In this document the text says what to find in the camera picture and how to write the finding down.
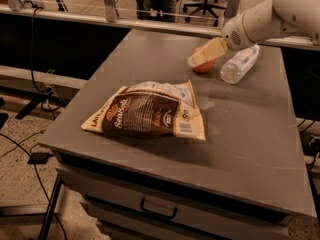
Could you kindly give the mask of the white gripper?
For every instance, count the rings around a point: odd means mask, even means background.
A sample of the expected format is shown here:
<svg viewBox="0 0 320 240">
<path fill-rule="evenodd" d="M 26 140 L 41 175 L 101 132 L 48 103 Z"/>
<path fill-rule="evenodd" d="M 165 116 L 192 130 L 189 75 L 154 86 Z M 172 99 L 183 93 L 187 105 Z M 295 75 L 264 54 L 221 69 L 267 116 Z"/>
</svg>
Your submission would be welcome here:
<svg viewBox="0 0 320 240">
<path fill-rule="evenodd" d="M 240 51 L 253 46 L 254 43 L 245 33 L 243 19 L 243 14 L 231 18 L 222 28 L 222 38 L 216 37 L 205 43 L 188 58 L 188 65 L 195 68 L 210 60 L 215 60 L 223 56 L 228 48 Z"/>
</svg>

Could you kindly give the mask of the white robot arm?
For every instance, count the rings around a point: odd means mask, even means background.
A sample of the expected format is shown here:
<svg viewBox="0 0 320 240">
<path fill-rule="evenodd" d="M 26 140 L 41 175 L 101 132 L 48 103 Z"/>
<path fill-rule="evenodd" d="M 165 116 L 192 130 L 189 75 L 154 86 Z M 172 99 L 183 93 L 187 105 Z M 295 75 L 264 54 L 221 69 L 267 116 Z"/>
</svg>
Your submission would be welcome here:
<svg viewBox="0 0 320 240">
<path fill-rule="evenodd" d="M 220 37 L 213 38 L 188 58 L 196 68 L 226 54 L 241 51 L 260 41 L 307 34 L 314 44 L 320 41 L 320 0 L 265 0 L 231 18 Z"/>
</svg>

